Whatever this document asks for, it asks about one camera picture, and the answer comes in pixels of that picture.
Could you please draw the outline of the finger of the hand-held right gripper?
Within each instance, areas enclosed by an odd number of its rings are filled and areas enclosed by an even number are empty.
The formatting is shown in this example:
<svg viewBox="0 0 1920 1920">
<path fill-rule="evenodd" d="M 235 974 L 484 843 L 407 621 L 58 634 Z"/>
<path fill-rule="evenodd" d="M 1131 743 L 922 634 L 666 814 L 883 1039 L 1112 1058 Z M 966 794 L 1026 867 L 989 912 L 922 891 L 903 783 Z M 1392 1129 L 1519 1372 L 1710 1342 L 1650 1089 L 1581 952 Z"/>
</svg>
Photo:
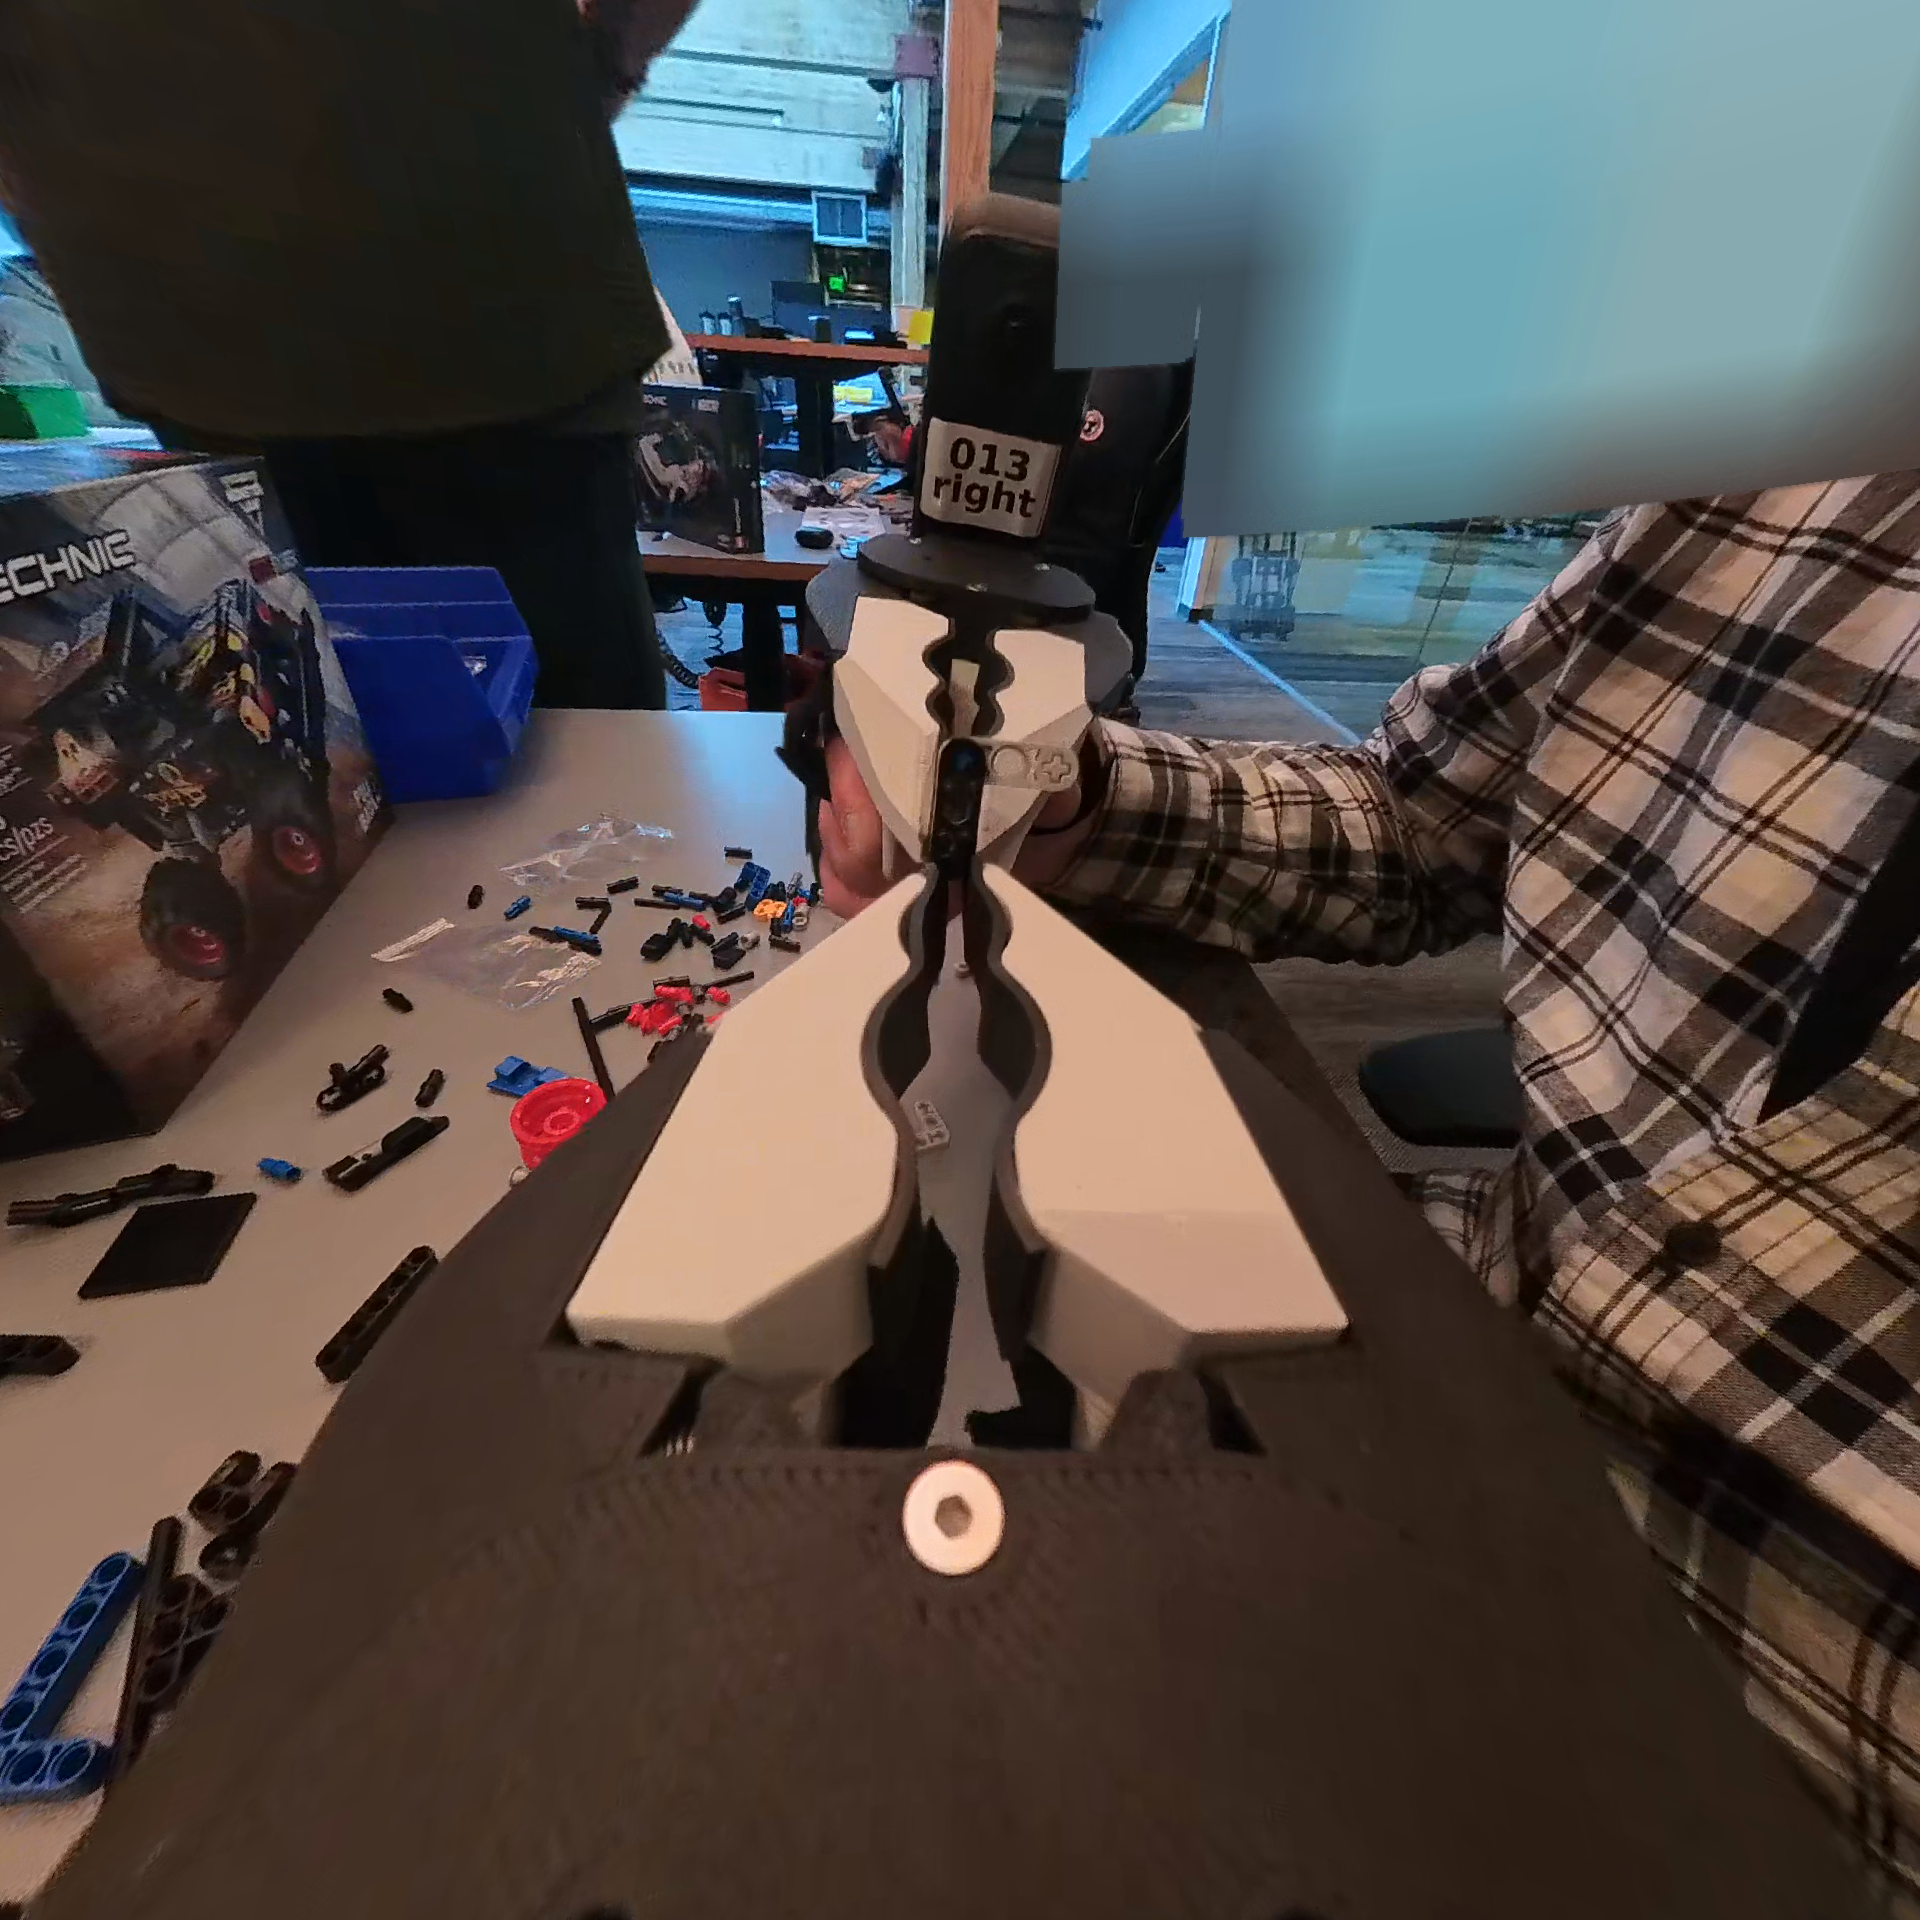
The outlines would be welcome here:
<svg viewBox="0 0 1920 1920">
<path fill-rule="evenodd" d="M 952 621 L 904 597 L 860 595 L 833 666 L 833 715 L 883 820 L 883 876 L 924 867 L 952 724 Z"/>
<path fill-rule="evenodd" d="M 1071 792 L 987 788 L 973 873 L 992 867 L 1017 879 L 1060 879 L 1084 848 L 1096 802 L 1084 647 L 1041 632 L 1003 632 L 973 675 L 973 695 L 971 738 L 1071 743 L 1082 756 L 1082 783 Z"/>
</svg>

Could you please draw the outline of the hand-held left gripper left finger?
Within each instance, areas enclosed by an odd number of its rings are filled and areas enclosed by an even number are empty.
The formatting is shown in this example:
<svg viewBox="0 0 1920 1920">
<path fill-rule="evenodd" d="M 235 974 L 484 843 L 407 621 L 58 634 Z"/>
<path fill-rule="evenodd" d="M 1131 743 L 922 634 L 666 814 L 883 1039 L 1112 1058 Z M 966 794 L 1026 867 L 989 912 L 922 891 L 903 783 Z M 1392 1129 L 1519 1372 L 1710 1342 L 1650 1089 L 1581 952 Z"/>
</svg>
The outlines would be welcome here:
<svg viewBox="0 0 1920 1920">
<path fill-rule="evenodd" d="M 663 1065 L 682 1092 L 565 1304 L 583 1346 L 825 1387 L 843 1442 L 931 1433 L 931 1288 L 903 1093 L 927 1063 L 931 876 Z"/>
</svg>

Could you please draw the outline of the person's right forearm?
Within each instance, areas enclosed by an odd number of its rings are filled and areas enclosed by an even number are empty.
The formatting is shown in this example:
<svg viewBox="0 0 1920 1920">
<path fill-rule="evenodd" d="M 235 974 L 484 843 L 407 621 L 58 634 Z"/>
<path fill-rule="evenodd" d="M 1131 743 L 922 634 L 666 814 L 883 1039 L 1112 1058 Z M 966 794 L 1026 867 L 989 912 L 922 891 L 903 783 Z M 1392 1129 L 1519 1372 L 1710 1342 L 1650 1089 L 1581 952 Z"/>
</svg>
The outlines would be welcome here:
<svg viewBox="0 0 1920 1920">
<path fill-rule="evenodd" d="M 1559 687 L 1604 573 L 1564 573 L 1473 660 L 1411 675 L 1352 747 L 1204 745 L 1095 724 L 1084 816 L 1026 883 L 1241 956 L 1368 967 L 1547 921 L 1593 873 L 1547 779 Z"/>
</svg>

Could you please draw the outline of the wooden office desk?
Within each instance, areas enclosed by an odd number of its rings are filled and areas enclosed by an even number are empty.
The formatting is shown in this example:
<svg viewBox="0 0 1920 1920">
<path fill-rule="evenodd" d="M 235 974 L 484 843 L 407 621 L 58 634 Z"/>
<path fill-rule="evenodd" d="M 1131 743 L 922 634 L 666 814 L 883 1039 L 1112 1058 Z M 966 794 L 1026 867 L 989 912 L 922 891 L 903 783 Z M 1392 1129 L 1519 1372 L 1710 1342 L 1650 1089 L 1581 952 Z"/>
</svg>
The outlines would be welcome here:
<svg viewBox="0 0 1920 1920">
<path fill-rule="evenodd" d="M 654 580 L 681 584 L 686 597 L 743 612 L 746 703 L 774 713 L 785 693 L 785 613 L 799 613 L 805 590 L 835 554 L 843 539 L 825 526 L 777 509 L 760 522 L 760 549 L 724 551 L 666 534 L 636 534 L 641 566 Z"/>
</svg>

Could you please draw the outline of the grey desk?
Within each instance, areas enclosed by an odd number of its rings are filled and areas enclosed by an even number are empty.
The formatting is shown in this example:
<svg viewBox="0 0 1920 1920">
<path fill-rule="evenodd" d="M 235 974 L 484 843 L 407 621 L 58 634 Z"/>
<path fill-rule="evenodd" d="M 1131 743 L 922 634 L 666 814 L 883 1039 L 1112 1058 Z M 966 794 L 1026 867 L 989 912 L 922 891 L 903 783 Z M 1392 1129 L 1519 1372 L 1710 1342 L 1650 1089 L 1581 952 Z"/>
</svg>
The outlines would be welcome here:
<svg viewBox="0 0 1920 1920">
<path fill-rule="evenodd" d="M 232 1613 L 116 1791 L 2 1808 L 26 1917 L 1045 1917 L 1075 1842 L 1020 1611 L 1084 1458 L 847 1448 L 825 1387 L 583 1346 L 565 1304 L 686 1069 L 636 1034 L 620 1093 L 522 1173 L 497 1063 L 589 1065 L 572 997 L 511 1014 L 374 952 L 601 814 L 805 867 L 781 715 L 538 713 L 511 788 L 415 802 L 153 1139 L 255 1193 L 204 1288 L 79 1301 L 107 1241 L 2 1231 L 2 1334 L 79 1365 L 2 1387 L 2 1678 L 107 1554 L 230 1452 L 290 1461 Z M 389 1044 L 335 1116 L 333 1063 Z M 449 1132 L 343 1194 L 325 1165 Z M 314 1354 L 412 1251 L 441 1263 L 343 1384 Z"/>
</svg>

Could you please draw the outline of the red wheel hub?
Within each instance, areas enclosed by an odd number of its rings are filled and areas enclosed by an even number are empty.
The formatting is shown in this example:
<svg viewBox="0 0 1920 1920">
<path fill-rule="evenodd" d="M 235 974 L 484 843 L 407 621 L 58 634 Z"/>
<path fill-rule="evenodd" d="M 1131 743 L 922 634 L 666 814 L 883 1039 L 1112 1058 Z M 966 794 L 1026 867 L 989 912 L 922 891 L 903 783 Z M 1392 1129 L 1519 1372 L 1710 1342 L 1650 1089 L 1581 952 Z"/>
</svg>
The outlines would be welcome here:
<svg viewBox="0 0 1920 1920">
<path fill-rule="evenodd" d="M 560 1148 L 574 1139 L 611 1103 L 590 1077 L 547 1077 L 512 1101 L 511 1132 L 516 1139 L 519 1165 L 534 1173 Z"/>
</svg>

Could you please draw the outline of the pile of small toy pins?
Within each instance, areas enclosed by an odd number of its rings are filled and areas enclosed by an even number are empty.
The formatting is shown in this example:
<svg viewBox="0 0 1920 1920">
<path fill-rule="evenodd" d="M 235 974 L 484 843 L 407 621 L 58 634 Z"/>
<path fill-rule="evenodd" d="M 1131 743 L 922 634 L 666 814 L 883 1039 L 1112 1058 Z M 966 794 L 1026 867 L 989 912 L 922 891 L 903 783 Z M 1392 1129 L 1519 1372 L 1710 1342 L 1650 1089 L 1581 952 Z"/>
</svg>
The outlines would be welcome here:
<svg viewBox="0 0 1920 1920">
<path fill-rule="evenodd" d="M 598 969 L 583 986 L 589 992 L 603 990 L 603 967 L 616 974 L 625 997 L 589 997 L 601 1034 L 635 1030 L 676 1039 L 731 1009 L 756 982 L 756 955 L 797 956 L 822 906 L 815 876 L 777 876 L 738 848 L 724 848 L 724 860 L 731 868 L 710 891 L 641 876 L 601 896 L 519 891 L 492 924 L 519 921 L 541 941 L 595 955 Z"/>
</svg>

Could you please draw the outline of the black toy set box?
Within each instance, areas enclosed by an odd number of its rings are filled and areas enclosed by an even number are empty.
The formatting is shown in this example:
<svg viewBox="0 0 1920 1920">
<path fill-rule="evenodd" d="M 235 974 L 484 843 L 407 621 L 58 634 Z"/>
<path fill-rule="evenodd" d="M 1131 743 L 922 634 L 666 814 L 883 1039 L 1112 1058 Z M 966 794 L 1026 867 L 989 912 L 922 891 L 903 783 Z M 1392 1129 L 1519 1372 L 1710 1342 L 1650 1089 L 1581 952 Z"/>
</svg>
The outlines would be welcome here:
<svg viewBox="0 0 1920 1920">
<path fill-rule="evenodd" d="M 738 390 L 641 387 L 636 534 L 760 554 L 760 422 Z"/>
</svg>

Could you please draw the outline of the flat clear plastic bag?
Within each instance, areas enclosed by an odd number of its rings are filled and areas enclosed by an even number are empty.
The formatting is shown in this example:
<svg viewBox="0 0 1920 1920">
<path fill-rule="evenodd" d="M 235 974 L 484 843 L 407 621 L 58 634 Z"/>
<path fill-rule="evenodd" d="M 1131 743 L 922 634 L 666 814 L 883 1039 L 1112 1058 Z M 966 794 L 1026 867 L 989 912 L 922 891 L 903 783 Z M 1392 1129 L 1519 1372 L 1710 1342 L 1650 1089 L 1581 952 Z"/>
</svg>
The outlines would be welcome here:
<svg viewBox="0 0 1920 1920">
<path fill-rule="evenodd" d="M 601 967 L 595 955 L 541 941 L 527 924 L 454 924 L 438 918 L 396 945 L 375 948 L 374 962 L 412 969 L 449 990 L 481 997 L 511 1014 L 574 997 Z"/>
<path fill-rule="evenodd" d="M 636 879 L 646 867 L 676 848 L 676 832 L 655 824 L 635 824 L 601 814 L 548 836 L 538 851 L 503 863 L 497 873 L 516 891 L 590 891 Z"/>
</svg>

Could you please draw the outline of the black long beam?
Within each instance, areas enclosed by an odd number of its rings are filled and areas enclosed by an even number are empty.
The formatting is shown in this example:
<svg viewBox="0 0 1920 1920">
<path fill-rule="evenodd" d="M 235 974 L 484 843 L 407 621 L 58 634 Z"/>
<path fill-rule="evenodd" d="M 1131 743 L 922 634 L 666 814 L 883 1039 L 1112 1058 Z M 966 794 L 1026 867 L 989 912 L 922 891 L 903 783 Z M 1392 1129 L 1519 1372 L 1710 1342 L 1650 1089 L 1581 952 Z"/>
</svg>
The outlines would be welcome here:
<svg viewBox="0 0 1920 1920">
<path fill-rule="evenodd" d="M 438 1271 L 435 1249 L 412 1249 L 368 1298 L 325 1339 L 314 1368 L 327 1384 L 343 1384 L 368 1359 L 396 1315 L 412 1304 L 419 1288 Z"/>
</svg>

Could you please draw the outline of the person's plaid shirt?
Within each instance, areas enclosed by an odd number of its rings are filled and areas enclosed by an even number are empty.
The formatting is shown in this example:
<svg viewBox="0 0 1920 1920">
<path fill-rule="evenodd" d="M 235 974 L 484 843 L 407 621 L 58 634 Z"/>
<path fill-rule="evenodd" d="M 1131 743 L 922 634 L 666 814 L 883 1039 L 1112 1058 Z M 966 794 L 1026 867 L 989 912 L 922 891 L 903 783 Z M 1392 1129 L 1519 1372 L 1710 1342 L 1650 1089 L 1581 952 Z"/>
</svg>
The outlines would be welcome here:
<svg viewBox="0 0 1920 1920">
<path fill-rule="evenodd" d="M 1917 473 L 1621 517 L 1502 939 L 1473 1228 L 1887 1917 L 1917 1917 Z"/>
</svg>

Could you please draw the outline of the black flat tile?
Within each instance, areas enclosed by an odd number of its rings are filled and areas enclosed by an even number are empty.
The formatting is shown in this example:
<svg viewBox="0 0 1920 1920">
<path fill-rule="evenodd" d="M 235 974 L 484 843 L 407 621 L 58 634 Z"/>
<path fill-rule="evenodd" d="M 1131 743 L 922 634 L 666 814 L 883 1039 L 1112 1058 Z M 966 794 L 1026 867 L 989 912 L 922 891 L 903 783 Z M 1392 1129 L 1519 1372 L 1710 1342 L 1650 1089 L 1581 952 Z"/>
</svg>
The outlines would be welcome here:
<svg viewBox="0 0 1920 1920">
<path fill-rule="evenodd" d="M 79 1301 L 132 1301 L 208 1282 L 255 1204 L 255 1193 L 136 1204 L 83 1281 Z"/>
</svg>

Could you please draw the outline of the heap of crossed black beams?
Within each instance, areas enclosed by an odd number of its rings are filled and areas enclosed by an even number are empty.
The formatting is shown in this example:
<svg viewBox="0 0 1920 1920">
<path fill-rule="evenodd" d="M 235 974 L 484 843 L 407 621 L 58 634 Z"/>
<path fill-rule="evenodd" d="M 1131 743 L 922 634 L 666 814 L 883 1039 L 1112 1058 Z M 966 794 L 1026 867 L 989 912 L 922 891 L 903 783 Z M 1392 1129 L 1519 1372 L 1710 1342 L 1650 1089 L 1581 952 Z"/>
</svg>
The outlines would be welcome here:
<svg viewBox="0 0 1920 1920">
<path fill-rule="evenodd" d="M 298 1464 L 230 1452 L 148 1540 L 148 1571 L 132 1613 L 132 1651 L 117 1697 L 107 1791 L 136 1762 L 156 1727 L 180 1707 L 290 1494 Z"/>
</svg>

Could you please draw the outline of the blue angled beam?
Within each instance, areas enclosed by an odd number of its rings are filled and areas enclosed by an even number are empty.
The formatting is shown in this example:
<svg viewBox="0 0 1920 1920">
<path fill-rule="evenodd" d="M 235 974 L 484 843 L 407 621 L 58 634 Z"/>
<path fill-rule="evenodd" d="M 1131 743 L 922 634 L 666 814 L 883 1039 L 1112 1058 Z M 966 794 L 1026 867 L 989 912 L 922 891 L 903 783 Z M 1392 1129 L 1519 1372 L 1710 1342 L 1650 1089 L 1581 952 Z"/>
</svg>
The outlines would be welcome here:
<svg viewBox="0 0 1920 1920">
<path fill-rule="evenodd" d="M 129 1552 L 87 1571 L 2 1697 L 2 1805 L 71 1802 L 100 1791 L 112 1748 L 61 1735 L 61 1718 L 145 1588 Z"/>
</svg>

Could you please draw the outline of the wooden post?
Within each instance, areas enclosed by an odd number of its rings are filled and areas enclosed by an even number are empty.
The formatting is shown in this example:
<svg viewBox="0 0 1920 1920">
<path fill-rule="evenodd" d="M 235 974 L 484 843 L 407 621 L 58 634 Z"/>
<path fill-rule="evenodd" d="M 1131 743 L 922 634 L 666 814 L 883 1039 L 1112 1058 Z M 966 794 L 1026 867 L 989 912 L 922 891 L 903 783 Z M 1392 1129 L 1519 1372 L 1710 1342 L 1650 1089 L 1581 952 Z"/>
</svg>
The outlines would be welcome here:
<svg viewBox="0 0 1920 1920">
<path fill-rule="evenodd" d="M 997 136 L 1001 2 L 945 2 L 942 230 L 989 193 Z"/>
</svg>

